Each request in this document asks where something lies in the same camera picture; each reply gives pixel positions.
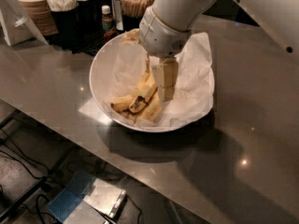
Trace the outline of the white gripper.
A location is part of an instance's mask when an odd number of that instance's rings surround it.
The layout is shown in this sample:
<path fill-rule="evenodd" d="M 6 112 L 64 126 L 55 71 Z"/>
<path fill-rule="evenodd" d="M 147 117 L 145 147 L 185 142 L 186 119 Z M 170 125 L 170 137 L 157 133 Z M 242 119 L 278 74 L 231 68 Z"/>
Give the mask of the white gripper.
<path fill-rule="evenodd" d="M 171 28 L 155 13 L 153 7 L 148 7 L 139 23 L 139 29 L 126 32 L 121 39 L 137 44 L 141 42 L 149 55 L 165 58 L 151 67 L 161 103 L 173 99 L 178 77 L 178 62 L 173 56 L 181 53 L 190 36 L 190 30 L 179 31 Z"/>

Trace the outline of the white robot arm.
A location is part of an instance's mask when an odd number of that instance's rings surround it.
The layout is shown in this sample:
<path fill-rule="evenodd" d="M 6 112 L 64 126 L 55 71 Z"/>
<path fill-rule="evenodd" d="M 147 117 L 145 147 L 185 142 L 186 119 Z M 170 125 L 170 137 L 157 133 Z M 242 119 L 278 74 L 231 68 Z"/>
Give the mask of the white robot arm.
<path fill-rule="evenodd" d="M 145 51 L 162 60 L 181 53 L 197 17 L 217 0 L 154 0 L 139 23 Z M 299 0 L 233 0 L 283 50 L 299 59 Z"/>

